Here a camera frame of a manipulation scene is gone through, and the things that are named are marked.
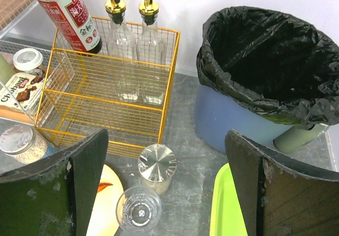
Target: gray tile surface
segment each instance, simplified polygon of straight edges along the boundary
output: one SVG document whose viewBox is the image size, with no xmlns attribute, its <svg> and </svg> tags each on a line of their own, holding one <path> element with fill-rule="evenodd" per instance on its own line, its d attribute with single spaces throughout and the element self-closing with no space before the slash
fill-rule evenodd
<svg viewBox="0 0 339 236">
<path fill-rule="evenodd" d="M 209 234 L 214 180 L 227 158 L 210 148 L 194 133 L 194 103 L 199 81 L 175 74 L 163 143 L 177 156 L 178 167 L 169 190 L 161 197 L 162 216 L 157 228 L 147 235 Z M 0 120 L 0 133 L 12 125 Z M 324 136 L 291 155 L 295 159 L 331 169 Z M 141 184 L 137 160 L 107 155 L 107 164 L 118 174 L 124 189 Z M 0 173 L 21 166 L 0 152 Z M 120 229 L 116 235 L 128 235 Z"/>
</svg>

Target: chobani package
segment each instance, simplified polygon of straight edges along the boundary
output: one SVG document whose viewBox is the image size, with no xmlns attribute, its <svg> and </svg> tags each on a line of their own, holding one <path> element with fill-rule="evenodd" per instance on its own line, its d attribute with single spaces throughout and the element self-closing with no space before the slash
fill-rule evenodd
<svg viewBox="0 0 339 236">
<path fill-rule="evenodd" d="M 6 87 L 16 97 L 17 101 L 27 111 L 28 114 L 37 113 L 40 101 L 41 90 L 43 86 L 43 77 L 31 75 L 28 73 L 16 73 L 6 83 Z M 0 105 L 20 110 L 12 96 L 5 89 L 0 91 Z"/>
</svg>

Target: white wall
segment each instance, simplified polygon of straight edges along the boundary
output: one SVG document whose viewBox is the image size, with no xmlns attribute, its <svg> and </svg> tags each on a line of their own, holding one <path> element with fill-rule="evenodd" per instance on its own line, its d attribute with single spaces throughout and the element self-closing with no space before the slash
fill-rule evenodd
<svg viewBox="0 0 339 236">
<path fill-rule="evenodd" d="M 91 15 L 107 16 L 106 0 L 84 0 Z M 125 0 L 126 20 L 141 22 L 138 12 L 140 0 Z M 312 23 L 339 44 L 339 0 L 155 0 L 160 5 L 160 27 L 181 31 L 177 69 L 195 72 L 195 57 L 202 42 L 202 24 L 215 11 L 224 7 L 248 5 L 293 14 Z M 34 36 L 51 43 L 54 26 L 47 15 L 36 8 L 20 23 L 14 33 Z"/>
</svg>

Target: black trash bag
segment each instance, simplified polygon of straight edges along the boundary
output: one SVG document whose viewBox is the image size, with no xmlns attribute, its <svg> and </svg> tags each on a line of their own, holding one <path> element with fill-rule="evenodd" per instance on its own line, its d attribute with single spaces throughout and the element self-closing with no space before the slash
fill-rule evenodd
<svg viewBox="0 0 339 236">
<path fill-rule="evenodd" d="M 339 47 L 290 14 L 225 8 L 203 25 L 200 83 L 287 125 L 339 123 Z"/>
</svg>

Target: green tray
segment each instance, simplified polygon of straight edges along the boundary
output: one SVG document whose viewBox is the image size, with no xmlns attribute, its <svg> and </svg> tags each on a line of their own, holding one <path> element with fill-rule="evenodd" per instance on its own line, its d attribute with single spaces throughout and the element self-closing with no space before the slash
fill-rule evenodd
<svg viewBox="0 0 339 236">
<path fill-rule="evenodd" d="M 210 236 L 247 236 L 229 164 L 218 172 L 213 190 Z"/>
</svg>

